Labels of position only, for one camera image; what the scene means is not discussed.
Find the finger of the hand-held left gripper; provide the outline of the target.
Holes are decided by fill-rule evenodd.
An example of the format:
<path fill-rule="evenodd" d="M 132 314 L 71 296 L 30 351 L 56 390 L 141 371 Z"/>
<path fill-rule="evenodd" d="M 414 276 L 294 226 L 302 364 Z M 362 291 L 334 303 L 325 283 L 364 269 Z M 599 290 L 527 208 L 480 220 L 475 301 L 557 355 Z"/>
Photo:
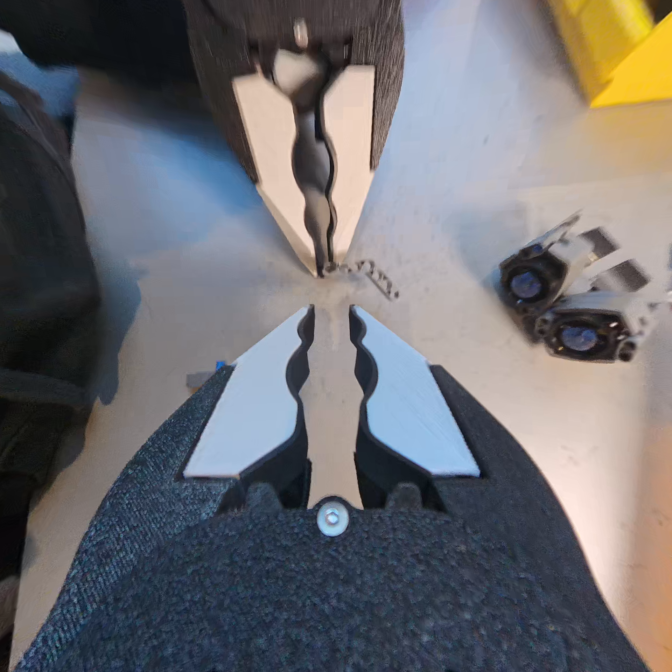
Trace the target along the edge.
<path fill-rule="evenodd" d="M 323 77 L 255 73 L 232 81 L 265 206 L 313 276 L 327 264 L 327 197 L 315 143 L 314 104 Z"/>
<path fill-rule="evenodd" d="M 371 168 L 375 67 L 349 65 L 327 87 L 320 106 L 331 161 L 326 198 L 331 213 L 328 256 L 342 264 L 374 177 Z"/>

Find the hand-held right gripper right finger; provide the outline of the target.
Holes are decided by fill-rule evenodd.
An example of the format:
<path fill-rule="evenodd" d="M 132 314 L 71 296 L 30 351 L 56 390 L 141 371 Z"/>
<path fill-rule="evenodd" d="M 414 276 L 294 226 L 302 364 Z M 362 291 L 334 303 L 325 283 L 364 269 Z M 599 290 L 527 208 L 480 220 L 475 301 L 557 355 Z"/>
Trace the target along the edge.
<path fill-rule="evenodd" d="M 363 392 L 357 449 L 399 458 L 421 476 L 479 478 L 429 361 L 360 306 L 350 306 L 349 328 Z"/>

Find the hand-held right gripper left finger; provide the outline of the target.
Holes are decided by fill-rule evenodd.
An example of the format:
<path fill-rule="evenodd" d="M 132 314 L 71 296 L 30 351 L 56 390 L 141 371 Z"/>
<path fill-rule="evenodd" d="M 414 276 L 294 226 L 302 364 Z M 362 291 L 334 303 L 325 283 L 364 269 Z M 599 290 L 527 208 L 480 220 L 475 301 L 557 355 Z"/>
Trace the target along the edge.
<path fill-rule="evenodd" d="M 238 357 L 183 470 L 185 478 L 293 479 L 307 459 L 300 391 L 310 370 L 307 305 Z"/>

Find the grey bent building beam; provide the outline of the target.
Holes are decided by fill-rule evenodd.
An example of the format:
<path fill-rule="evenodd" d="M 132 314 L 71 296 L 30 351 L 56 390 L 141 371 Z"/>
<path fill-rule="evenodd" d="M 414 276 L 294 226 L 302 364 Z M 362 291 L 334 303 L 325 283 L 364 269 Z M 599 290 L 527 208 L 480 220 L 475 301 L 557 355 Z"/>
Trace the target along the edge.
<path fill-rule="evenodd" d="M 323 277 L 327 277 L 334 273 L 366 277 L 387 300 L 396 301 L 400 297 L 400 291 L 397 285 L 372 259 L 360 259 L 351 263 L 332 261 L 324 265 Z"/>

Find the person's left forearm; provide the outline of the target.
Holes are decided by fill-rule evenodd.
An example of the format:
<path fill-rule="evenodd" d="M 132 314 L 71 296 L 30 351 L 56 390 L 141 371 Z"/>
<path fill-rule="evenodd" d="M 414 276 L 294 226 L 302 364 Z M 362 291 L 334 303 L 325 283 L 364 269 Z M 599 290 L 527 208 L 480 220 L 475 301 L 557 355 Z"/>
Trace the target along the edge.
<path fill-rule="evenodd" d="M 45 66 L 195 77 L 180 1 L 2 1 L 1 29 Z"/>

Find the grey desk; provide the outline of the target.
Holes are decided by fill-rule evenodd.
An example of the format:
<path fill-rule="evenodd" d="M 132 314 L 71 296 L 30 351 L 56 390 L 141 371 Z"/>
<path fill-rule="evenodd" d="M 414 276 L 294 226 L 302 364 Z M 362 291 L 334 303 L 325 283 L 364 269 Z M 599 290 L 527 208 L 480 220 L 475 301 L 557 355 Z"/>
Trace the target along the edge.
<path fill-rule="evenodd" d="M 105 300 L 99 398 L 28 520 L 10 667 L 37 635 L 122 468 L 188 397 L 306 304 L 310 503 L 359 503 L 359 304 L 444 366 L 540 467 L 604 598 L 671 670 L 671 311 L 630 365 L 528 345 L 492 291 L 500 260 L 576 211 L 659 290 L 671 268 L 671 103 L 588 109 L 541 1 L 412 1 L 399 105 L 349 258 L 400 290 L 315 280 L 191 90 L 79 68 L 73 158 Z"/>

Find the small grey building piece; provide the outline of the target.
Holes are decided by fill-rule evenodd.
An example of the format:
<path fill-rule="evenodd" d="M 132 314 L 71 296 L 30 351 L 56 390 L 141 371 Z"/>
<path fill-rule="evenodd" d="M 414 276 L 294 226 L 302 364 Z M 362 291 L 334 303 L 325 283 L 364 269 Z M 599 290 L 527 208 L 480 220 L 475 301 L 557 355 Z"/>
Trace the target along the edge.
<path fill-rule="evenodd" d="M 197 391 L 197 389 L 202 387 L 210 378 L 214 376 L 214 374 L 216 374 L 219 370 L 226 368 L 226 366 L 227 363 L 225 361 L 218 360 L 214 366 L 214 369 L 212 370 L 188 373 L 185 378 L 185 385 L 187 389 L 191 392 Z"/>

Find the grey toy robot head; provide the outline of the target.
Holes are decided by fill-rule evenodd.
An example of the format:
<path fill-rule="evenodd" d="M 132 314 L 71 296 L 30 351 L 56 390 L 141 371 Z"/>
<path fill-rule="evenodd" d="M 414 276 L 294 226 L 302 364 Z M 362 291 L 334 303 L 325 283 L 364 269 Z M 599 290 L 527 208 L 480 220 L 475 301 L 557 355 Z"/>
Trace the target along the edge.
<path fill-rule="evenodd" d="M 602 227 L 576 232 L 576 212 L 499 264 L 498 297 L 516 325 L 551 356 L 630 363 L 667 301 L 634 259 L 590 276 L 619 245 Z"/>

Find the yellow storage bin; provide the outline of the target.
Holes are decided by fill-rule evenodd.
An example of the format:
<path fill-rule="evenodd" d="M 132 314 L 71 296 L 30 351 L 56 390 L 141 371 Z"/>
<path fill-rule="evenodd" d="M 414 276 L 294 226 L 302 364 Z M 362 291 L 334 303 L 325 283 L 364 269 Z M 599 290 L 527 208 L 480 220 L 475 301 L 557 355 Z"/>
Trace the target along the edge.
<path fill-rule="evenodd" d="M 670 1 L 547 1 L 592 108 L 671 98 Z"/>

